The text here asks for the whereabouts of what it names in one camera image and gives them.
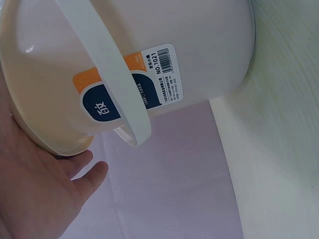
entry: lavender cloth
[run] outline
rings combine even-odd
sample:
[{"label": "lavender cloth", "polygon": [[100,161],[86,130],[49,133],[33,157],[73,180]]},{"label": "lavender cloth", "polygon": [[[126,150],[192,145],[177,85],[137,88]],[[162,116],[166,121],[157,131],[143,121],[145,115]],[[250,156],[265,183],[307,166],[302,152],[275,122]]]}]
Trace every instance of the lavender cloth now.
[{"label": "lavender cloth", "polygon": [[94,161],[106,159],[110,172],[62,239],[243,238],[209,104],[154,118],[152,126],[137,149],[114,132],[96,137]]}]

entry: bucket handle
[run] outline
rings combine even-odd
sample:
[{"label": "bucket handle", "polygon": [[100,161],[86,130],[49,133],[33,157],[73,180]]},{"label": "bucket handle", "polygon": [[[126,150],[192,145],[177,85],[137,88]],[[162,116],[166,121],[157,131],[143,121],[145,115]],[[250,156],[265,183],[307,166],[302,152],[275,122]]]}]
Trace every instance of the bucket handle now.
[{"label": "bucket handle", "polygon": [[78,35],[126,126],[115,131],[132,146],[151,135],[141,94],[105,24],[89,0],[55,0]]}]

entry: palm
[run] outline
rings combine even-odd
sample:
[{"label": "palm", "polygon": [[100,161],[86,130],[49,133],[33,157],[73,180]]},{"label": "palm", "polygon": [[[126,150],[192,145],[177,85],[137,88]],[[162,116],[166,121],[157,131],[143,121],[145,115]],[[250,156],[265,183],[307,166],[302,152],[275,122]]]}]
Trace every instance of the palm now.
[{"label": "palm", "polygon": [[8,103],[0,76],[0,238],[56,239],[100,186],[107,164],[100,162],[71,181],[92,153],[56,160],[15,124]]}]

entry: bucket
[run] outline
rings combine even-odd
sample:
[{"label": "bucket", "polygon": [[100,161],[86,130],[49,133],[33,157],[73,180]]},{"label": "bucket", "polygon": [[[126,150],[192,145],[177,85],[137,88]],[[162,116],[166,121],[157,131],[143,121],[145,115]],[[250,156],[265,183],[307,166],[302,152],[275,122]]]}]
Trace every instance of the bucket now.
[{"label": "bucket", "polygon": [[13,117],[60,156],[113,129],[142,144],[150,117],[238,86],[255,44],[248,0],[5,0],[0,29]]}]

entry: barcode sticker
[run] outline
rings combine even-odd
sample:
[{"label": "barcode sticker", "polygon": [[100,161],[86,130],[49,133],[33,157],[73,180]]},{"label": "barcode sticker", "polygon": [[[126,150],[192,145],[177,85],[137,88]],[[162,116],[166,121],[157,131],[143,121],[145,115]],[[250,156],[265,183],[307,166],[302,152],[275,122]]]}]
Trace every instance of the barcode sticker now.
[{"label": "barcode sticker", "polygon": [[181,101],[183,89],[174,46],[167,43],[144,50],[141,55],[161,106]]},{"label": "barcode sticker", "polygon": [[[124,57],[147,110],[177,103],[183,99],[183,89],[175,48],[164,44]],[[74,76],[73,83],[80,94],[80,105],[94,121],[120,118],[97,68]]]}]

